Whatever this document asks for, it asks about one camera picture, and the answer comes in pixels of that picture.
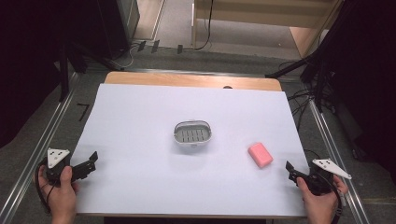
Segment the white paper sheet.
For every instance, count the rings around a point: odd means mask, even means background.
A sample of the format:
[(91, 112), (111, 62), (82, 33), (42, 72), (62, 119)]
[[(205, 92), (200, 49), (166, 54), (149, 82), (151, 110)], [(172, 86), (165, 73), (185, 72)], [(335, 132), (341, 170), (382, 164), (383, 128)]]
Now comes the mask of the white paper sheet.
[[(177, 124), (204, 120), (205, 145), (182, 147)], [(263, 143), (273, 162), (259, 168), (248, 148)], [(282, 91), (103, 84), (73, 154), (96, 151), (81, 181), (84, 215), (302, 217), (302, 196), (286, 161), (307, 161)]]

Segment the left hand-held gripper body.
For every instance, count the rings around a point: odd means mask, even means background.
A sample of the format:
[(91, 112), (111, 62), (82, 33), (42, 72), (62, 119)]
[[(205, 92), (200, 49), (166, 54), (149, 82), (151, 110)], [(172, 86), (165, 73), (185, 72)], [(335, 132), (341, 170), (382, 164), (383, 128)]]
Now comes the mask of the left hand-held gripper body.
[(49, 148), (47, 152), (47, 179), (52, 186), (61, 186), (61, 173), (70, 165), (71, 153), (68, 149)]

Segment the grey oval soap dish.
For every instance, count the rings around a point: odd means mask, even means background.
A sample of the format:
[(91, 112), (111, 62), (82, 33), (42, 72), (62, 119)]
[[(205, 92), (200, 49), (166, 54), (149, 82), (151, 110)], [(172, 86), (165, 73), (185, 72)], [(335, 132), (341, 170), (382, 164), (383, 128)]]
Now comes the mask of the grey oval soap dish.
[(182, 147), (202, 146), (211, 138), (211, 127), (204, 120), (182, 121), (174, 129), (174, 139)]

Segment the black cabinet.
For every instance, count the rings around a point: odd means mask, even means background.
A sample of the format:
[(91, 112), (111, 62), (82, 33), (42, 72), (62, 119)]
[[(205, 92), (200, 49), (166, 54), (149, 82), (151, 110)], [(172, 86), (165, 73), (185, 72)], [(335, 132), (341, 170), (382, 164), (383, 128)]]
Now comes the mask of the black cabinet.
[(140, 19), (137, 0), (97, 0), (106, 38), (106, 56), (116, 59), (132, 44)]

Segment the black tripod stand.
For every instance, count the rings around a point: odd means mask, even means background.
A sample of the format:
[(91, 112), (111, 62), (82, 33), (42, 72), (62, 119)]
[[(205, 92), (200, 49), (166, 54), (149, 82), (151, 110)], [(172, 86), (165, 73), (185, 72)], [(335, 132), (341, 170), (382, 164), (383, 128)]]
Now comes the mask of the black tripod stand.
[(72, 67), (78, 73), (85, 73), (88, 65), (85, 63), (84, 55), (100, 63), (110, 71), (120, 71), (115, 65), (106, 61), (103, 57), (94, 54), (91, 50), (83, 47), (82, 45), (62, 40), (59, 42), (59, 65), (60, 65), (60, 84), (61, 95), (60, 102), (63, 102), (69, 93), (69, 73), (68, 64), (71, 63)]
[(311, 94), (313, 95), (315, 106), (318, 108), (318, 111), (321, 112), (321, 101), (323, 99), (323, 90), (326, 83), (325, 79), (326, 76), (330, 74), (329, 66), (332, 52), (335, 50), (337, 39), (341, 37), (342, 31), (347, 28), (347, 20), (350, 17), (350, 13), (353, 11), (353, 7), (356, 6), (359, 1), (360, 0), (343, 0), (344, 4), (341, 6), (341, 10), (335, 22), (316, 50), (296, 63), (274, 72), (273, 74), (265, 75), (265, 77), (279, 78), (304, 65), (305, 69), (300, 75), (300, 79), (303, 83), (308, 84), (314, 79), (314, 76), (318, 76), (316, 86), (311, 91)]

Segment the wooden table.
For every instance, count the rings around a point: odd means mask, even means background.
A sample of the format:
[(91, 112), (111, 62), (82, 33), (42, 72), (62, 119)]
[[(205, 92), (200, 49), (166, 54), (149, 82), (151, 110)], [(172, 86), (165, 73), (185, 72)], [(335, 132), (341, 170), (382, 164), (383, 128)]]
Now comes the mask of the wooden table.
[(133, 84), (177, 87), (221, 88), (257, 91), (282, 91), (280, 82), (272, 78), (226, 77), (154, 72), (110, 72), (106, 84)]

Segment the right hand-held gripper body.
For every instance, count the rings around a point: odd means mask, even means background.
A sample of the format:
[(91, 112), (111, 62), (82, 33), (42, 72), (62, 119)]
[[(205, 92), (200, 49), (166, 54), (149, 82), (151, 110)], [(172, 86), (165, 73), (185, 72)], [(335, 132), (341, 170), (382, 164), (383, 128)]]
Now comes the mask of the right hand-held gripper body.
[(338, 175), (346, 179), (352, 176), (340, 168), (331, 159), (313, 159), (308, 175), (302, 175), (309, 190), (314, 195), (326, 194), (332, 191), (333, 176)]

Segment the pink soap bar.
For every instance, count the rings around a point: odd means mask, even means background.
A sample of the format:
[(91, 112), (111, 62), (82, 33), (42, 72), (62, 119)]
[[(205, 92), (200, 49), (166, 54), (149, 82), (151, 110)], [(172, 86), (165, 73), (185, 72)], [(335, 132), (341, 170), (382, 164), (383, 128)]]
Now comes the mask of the pink soap bar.
[(250, 146), (247, 152), (259, 168), (269, 165), (274, 160), (263, 143), (256, 143)]

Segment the metal floor rail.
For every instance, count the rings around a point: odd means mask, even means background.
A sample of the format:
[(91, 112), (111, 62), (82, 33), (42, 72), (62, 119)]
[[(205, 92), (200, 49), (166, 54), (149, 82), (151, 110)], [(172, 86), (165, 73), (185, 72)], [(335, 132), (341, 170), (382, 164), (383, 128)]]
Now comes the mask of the metal floor rail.
[[(341, 154), (334, 142), (332, 133), (328, 127), (326, 119), (323, 114), (318, 111), (315, 102), (313, 100), (309, 101), (309, 106), (314, 116), (314, 119), (318, 125), (319, 132), (324, 141), (325, 147), (329, 153), (330, 159), (334, 161), (340, 168), (347, 172), (347, 167), (341, 157)], [(346, 201), (349, 205), (351, 213), (357, 224), (371, 224), (367, 213), (364, 209), (361, 197), (355, 188), (355, 184), (352, 179), (343, 178), (346, 185), (349, 187), (349, 193), (346, 196)]]
[(73, 73), (69, 78), (70, 92), (66, 94), (62, 102), (58, 102), (50, 120), (37, 141), (33, 151), (31, 152), (27, 162), (22, 166), (21, 173), (18, 175), (15, 184), (10, 189), (7, 199), (1, 206), (0, 224), (10, 224), (15, 216), (21, 201), (32, 182), (32, 174), (41, 159), (47, 154), (50, 141), (55, 135), (62, 118), (73, 98), (76, 86), (80, 80), (81, 74)]

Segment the light wooden furniture frame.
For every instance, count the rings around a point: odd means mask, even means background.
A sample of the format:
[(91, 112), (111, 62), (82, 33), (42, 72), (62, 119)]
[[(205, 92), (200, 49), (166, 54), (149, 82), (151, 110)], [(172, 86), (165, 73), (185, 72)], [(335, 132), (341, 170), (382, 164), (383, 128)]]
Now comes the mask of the light wooden furniture frame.
[(307, 56), (338, 16), (343, 0), (193, 0), (191, 45), (196, 46), (197, 20), (236, 21), (287, 26), (300, 56)]

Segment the person's left hand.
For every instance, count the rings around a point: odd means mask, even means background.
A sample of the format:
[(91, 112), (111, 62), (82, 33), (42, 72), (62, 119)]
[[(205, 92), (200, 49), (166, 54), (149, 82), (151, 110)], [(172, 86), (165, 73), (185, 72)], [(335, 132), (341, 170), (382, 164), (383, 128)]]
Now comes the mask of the person's left hand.
[(53, 187), (44, 177), (46, 166), (38, 170), (38, 188), (50, 208), (51, 224), (74, 224), (76, 217), (77, 184), (71, 183), (72, 168), (65, 166), (60, 176), (60, 186)]

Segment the person's right hand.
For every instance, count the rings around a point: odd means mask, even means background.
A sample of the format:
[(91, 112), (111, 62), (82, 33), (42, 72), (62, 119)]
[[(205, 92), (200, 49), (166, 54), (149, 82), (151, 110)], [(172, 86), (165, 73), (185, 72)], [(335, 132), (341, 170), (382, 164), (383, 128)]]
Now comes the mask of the person's right hand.
[(341, 196), (348, 192), (347, 185), (338, 176), (333, 177), (336, 191), (314, 195), (305, 181), (297, 178), (297, 185), (304, 201), (308, 224), (336, 224), (339, 220), (338, 209), (343, 205)]

